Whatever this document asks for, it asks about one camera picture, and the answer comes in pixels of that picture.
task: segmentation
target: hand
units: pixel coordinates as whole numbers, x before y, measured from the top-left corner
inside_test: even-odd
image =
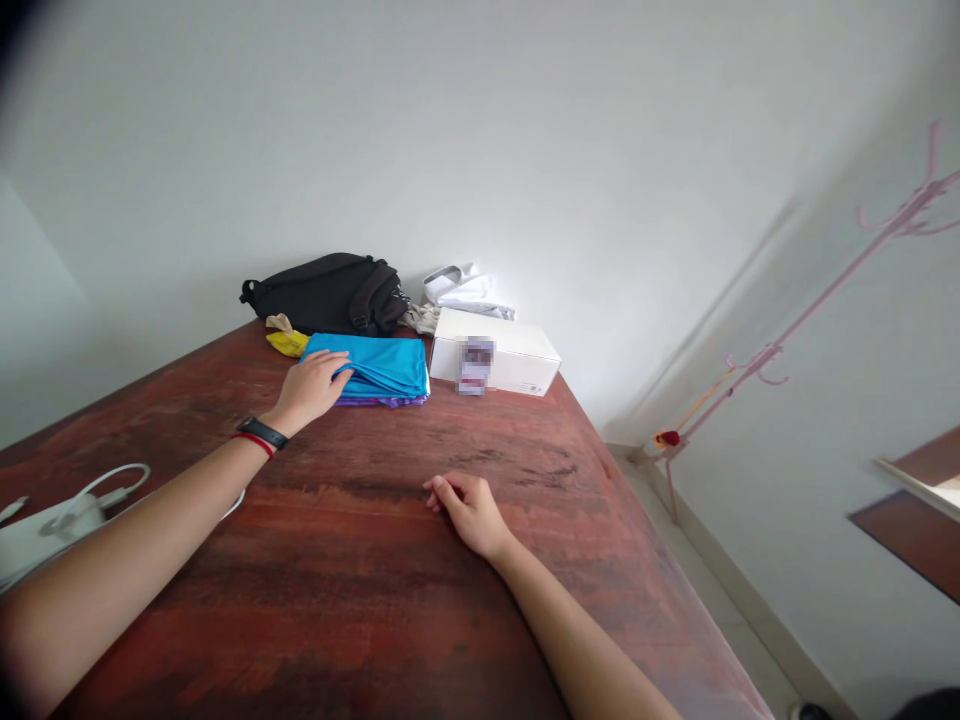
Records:
[[[493,562],[516,542],[483,478],[452,470],[427,480],[423,489],[430,491],[427,507],[434,512],[445,507],[460,538],[482,558]]]
[[[344,370],[333,378],[337,370],[350,362],[348,354],[321,350],[290,368],[280,399],[273,410],[260,416],[260,421],[289,438],[323,415],[353,375],[353,370]]]

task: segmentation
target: red string bracelet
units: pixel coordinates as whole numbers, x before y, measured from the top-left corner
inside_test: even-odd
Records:
[[[252,440],[257,445],[259,445],[260,447],[262,447],[264,450],[267,451],[267,455],[269,456],[267,458],[267,462],[270,462],[271,460],[273,460],[273,453],[276,451],[272,447],[270,447],[270,443],[268,443],[266,440],[258,438],[256,435],[252,435],[250,433],[237,433],[230,439],[233,440],[233,438],[237,438],[237,437],[242,437],[242,438],[246,438],[247,440]]]

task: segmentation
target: white cable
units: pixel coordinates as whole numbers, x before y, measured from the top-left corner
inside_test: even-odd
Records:
[[[87,485],[83,490],[81,490],[81,491],[78,492],[76,495],[74,495],[73,499],[70,500],[70,502],[66,505],[66,507],[64,507],[64,509],[60,512],[60,515],[57,516],[57,519],[56,519],[56,520],[54,521],[54,523],[53,523],[53,527],[57,528],[58,531],[59,531],[60,529],[62,529],[62,528],[60,528],[60,523],[64,520],[65,517],[67,517],[67,515],[68,515],[69,512],[70,512],[70,510],[73,509],[73,506],[76,505],[77,501],[78,501],[83,495],[85,495],[86,493],[88,493],[88,492],[90,492],[91,490],[93,490],[93,488],[95,488],[97,485],[99,485],[100,483],[102,483],[102,482],[103,482],[104,480],[106,480],[107,478],[111,478],[111,477],[113,477],[114,475],[116,475],[117,473],[123,472],[124,470],[133,470],[134,468],[143,471],[143,475],[140,477],[140,479],[139,479],[135,484],[133,484],[133,485],[131,485],[130,487],[127,487],[127,488],[120,488],[120,489],[118,489],[118,490],[114,490],[113,492],[109,492],[109,493],[107,493],[106,495],[103,495],[102,497],[98,497],[98,498],[97,498],[97,503],[98,503],[98,505],[100,506],[100,509],[101,509],[101,510],[105,510],[105,509],[107,509],[107,508],[109,508],[109,507],[112,507],[113,505],[116,505],[117,503],[123,501],[124,499],[126,499],[134,490],[136,490],[136,489],[139,488],[141,485],[143,485],[143,483],[145,483],[145,482],[147,481],[147,478],[148,478],[148,477],[150,477],[150,466],[149,466],[149,465],[144,465],[143,463],[130,463],[129,465],[121,465],[120,467],[114,468],[114,469],[111,470],[110,472],[105,473],[104,475],[101,475],[101,476],[98,477],[96,480],[94,480],[92,483],[90,483],[89,485]],[[246,497],[246,495],[247,495],[247,490],[246,490],[246,488],[244,488],[243,490],[240,491],[240,497],[237,498],[237,501],[236,501],[233,505],[231,505],[231,506],[230,506],[230,509],[227,510],[227,512],[224,513],[224,515],[223,515],[222,518],[220,518],[220,521],[221,521],[221,522],[227,517],[227,515],[229,515],[229,514],[232,513],[234,510],[236,510],[238,507],[240,507],[240,503],[243,502],[243,499]],[[135,502],[133,505],[131,505],[130,507],[126,508],[123,512],[121,512],[120,515],[123,515],[123,513],[127,512],[127,510],[130,510],[130,509],[136,507],[136,505],[137,505],[141,500],[143,500],[143,499],[144,499],[144,498],[140,498],[140,500],[137,500],[137,502]],[[3,522],[3,520],[6,520],[7,518],[9,518],[9,517],[11,517],[12,515],[14,515],[17,511],[19,511],[20,508],[23,507],[24,503],[26,503],[26,501],[27,501],[27,498],[26,498],[26,497],[22,497],[22,498],[20,498],[19,500],[17,500],[15,503],[11,503],[2,513],[0,513],[0,515],[5,515],[5,517],[0,518],[0,522]],[[113,521],[116,520],[116,519],[117,519],[117,518],[111,518],[110,520],[107,520],[103,525],[106,525],[107,523],[113,522]],[[78,543],[80,540],[83,540],[84,537],[86,537],[86,535],[84,535],[83,537],[75,538],[75,539],[72,540],[69,544],[67,544],[66,546],[64,546],[63,548],[61,548],[59,551],[57,551],[56,553],[54,553],[54,554],[51,555],[50,557],[44,558],[43,560],[41,560],[41,561],[39,561],[39,562],[36,562],[36,563],[34,563],[33,565],[31,565],[31,566],[29,566],[29,567],[24,568],[23,570],[21,570],[20,572],[18,572],[18,573],[17,573],[16,575],[14,575],[13,577],[7,578],[7,580],[6,580],[2,585],[0,585],[0,594],[5,593],[8,589],[10,589],[10,588],[13,587],[14,585],[16,585],[18,582],[20,582],[20,581],[21,581],[23,578],[25,578],[27,575],[29,575],[29,574],[32,573],[34,570],[36,570],[37,568],[39,568],[41,565],[46,565],[48,562],[50,562],[51,560],[53,560],[55,557],[58,557],[59,555],[62,555],[68,548],[72,547],[74,544]]]
[[[30,499],[29,496],[24,495],[19,500],[16,500],[15,502],[12,502],[9,505],[7,505],[3,509],[3,512],[0,512],[0,522],[6,522],[10,518],[12,518],[14,515],[16,515],[18,512],[20,512],[20,508],[26,505],[27,500],[29,499]]]
[[[220,518],[220,522],[223,522],[224,519],[227,517],[227,515],[229,515],[229,514],[232,513],[234,510],[236,510],[238,507],[240,507],[240,503],[243,502],[243,498],[246,497],[246,495],[247,495],[247,489],[244,488],[243,490],[240,491],[240,497],[237,498],[237,501],[231,506],[231,508],[230,508],[229,510],[227,510],[227,512],[225,512],[225,513],[223,514],[223,517]]]
[[[120,467],[114,468],[108,473],[104,473],[103,475],[98,477],[96,480],[94,480],[92,483],[87,485],[83,490],[81,490],[80,492],[78,492],[76,495],[73,496],[73,500],[67,503],[66,507],[64,507],[63,510],[60,511],[60,514],[57,515],[57,519],[54,521],[53,527],[57,529],[57,532],[59,532],[60,530],[63,530],[63,519],[67,516],[67,514],[71,510],[73,510],[73,506],[77,504],[77,501],[79,501],[81,497],[83,497],[88,492],[93,490],[97,485],[102,483],[107,478],[112,478],[114,475],[116,475],[119,472],[123,472],[124,470],[133,470],[134,468],[138,470],[143,470],[143,476],[140,478],[140,480],[137,481],[135,485],[132,485],[131,487],[128,487],[128,488],[121,488],[120,490],[115,490],[112,493],[108,493],[107,495],[104,495],[102,499],[98,498],[98,501],[101,501],[100,502],[101,509],[106,509],[112,505],[116,505],[121,500],[124,500],[125,498],[127,498],[130,495],[130,493],[132,493],[138,487],[143,485],[147,481],[147,478],[150,477],[149,465],[144,465],[143,463],[130,463],[129,465],[121,465]]]

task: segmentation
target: purple cloth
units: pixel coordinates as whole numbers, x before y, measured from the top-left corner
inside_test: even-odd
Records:
[[[429,395],[418,395],[415,398],[345,398],[342,395],[333,404],[334,407],[360,407],[361,405],[386,405],[387,407],[404,407],[405,405],[423,405]]]

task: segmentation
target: pink coat rack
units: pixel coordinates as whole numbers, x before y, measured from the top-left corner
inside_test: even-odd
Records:
[[[670,471],[670,464],[673,462],[673,459],[683,452],[683,449],[687,447],[690,442],[690,438],[693,434],[699,430],[703,424],[717,411],[717,409],[723,405],[730,397],[733,396],[733,393],[743,385],[747,380],[752,376],[756,375],[757,379],[760,382],[766,385],[783,385],[786,382],[789,382],[789,377],[784,377],[779,380],[771,380],[766,375],[764,375],[763,370],[768,363],[773,362],[784,351],[784,346],[787,340],[790,339],[797,330],[799,330],[803,324],[809,320],[817,310],[820,309],[820,306],[827,301],[827,299],[833,295],[840,287],[850,279],[850,277],[860,269],[860,267],[869,260],[877,250],[880,249],[880,246],[883,245],[890,238],[901,238],[901,237],[925,237],[929,235],[936,235],[942,233],[951,228],[960,226],[960,220],[956,222],[949,223],[947,225],[942,225],[937,228],[930,228],[929,223],[918,220],[917,217],[930,209],[930,207],[943,195],[946,195],[947,188],[953,185],[955,182],[960,180],[960,171],[948,175],[945,178],[940,180],[934,180],[933,176],[937,173],[937,159],[938,159],[938,143],[940,139],[940,121],[930,123],[930,142],[927,153],[927,176],[923,181],[923,184],[913,193],[909,200],[903,203],[900,208],[894,213],[893,216],[887,218],[883,222],[876,224],[870,224],[864,219],[863,208],[857,208],[857,224],[864,230],[880,230],[880,234],[874,238],[867,248],[860,253],[853,262],[844,270],[840,275],[834,280],[830,285],[824,290],[820,296],[814,300],[810,306],[804,310],[800,316],[793,321],[793,323],[788,327],[783,333],[780,334],[773,342],[767,343],[764,345],[763,349],[760,350],[756,355],[754,355],[749,362],[745,365],[735,365],[733,362],[733,356],[728,355],[726,359],[727,367],[735,370],[742,370],[740,375],[734,381],[726,391],[721,393],[720,397],[717,398],[712,405],[710,405],[696,422],[690,426],[686,432],[679,434],[679,442],[673,446],[668,447],[659,455],[651,456],[647,459],[647,462],[644,464],[658,462],[660,460],[666,460],[665,471],[667,476],[667,486],[670,489],[670,513],[673,516],[673,522],[677,523],[679,518],[677,516],[677,499],[676,494],[673,489],[673,475]]]

